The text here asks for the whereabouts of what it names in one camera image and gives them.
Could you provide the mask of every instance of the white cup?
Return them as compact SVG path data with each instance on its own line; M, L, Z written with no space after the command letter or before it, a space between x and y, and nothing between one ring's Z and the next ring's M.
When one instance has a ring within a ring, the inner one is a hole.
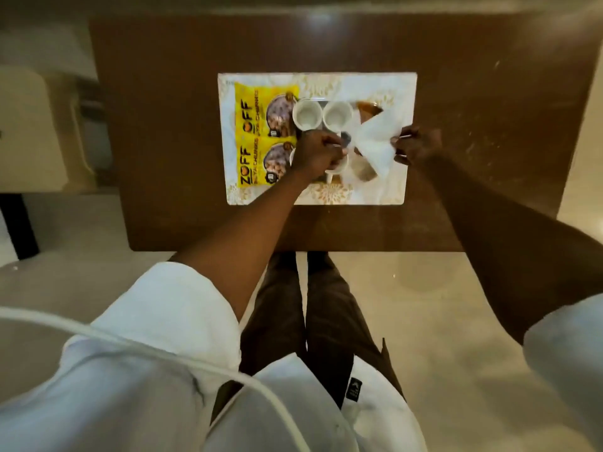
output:
M293 149L289 155L289 165L293 165L293 156L295 156L296 150ZM325 174L327 175L327 184L330 184L333 181L333 176L337 174L343 173L347 168L348 163L350 163L349 154L347 154L344 158L339 160L339 163L332 170L325 170Z
M327 130L339 134L351 121L354 110L344 101L330 101L323 109L323 122Z
M293 106L293 122L301 131L314 130L323 122L323 109L316 100L302 99Z

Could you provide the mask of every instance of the white napkin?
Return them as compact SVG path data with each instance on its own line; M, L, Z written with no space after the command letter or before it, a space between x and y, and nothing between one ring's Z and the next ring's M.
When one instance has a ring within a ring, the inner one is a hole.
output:
M380 177L386 178L396 151L389 143L404 126L404 111L390 108L364 122L351 135L351 143L358 148Z

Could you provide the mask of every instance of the floral patterned tray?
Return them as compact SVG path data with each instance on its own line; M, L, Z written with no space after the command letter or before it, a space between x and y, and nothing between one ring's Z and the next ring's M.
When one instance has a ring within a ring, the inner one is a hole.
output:
M387 109L392 106L405 113L405 125L412 123L416 73L272 73L219 74L220 121L226 201L245 205L259 197L270 186L237 187L237 148L235 141L235 86L284 86L297 84L300 98L325 98L341 101L367 101ZM350 153L350 165L341 181L331 184L312 183L299 196L296 204L364 204L399 205L404 203L406 166L394 163L385 179L377 177L364 158Z

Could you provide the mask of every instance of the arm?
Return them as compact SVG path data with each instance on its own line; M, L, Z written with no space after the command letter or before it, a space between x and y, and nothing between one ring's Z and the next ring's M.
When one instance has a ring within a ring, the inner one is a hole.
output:
M211 280L240 320L293 203L331 162L343 157L342 143L326 132L305 133L297 144L295 163L283 179L211 235L177 252L171 261L191 266Z
M548 313L603 292L603 246L472 179L439 131L393 140L440 197L496 317L516 341Z

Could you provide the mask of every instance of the clothing tag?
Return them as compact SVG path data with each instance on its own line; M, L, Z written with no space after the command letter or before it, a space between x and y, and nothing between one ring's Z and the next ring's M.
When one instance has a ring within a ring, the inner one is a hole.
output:
M362 381L352 377L350 378L350 385L347 387L347 393L345 397L351 401L358 403L358 396L360 396L360 387L362 387Z

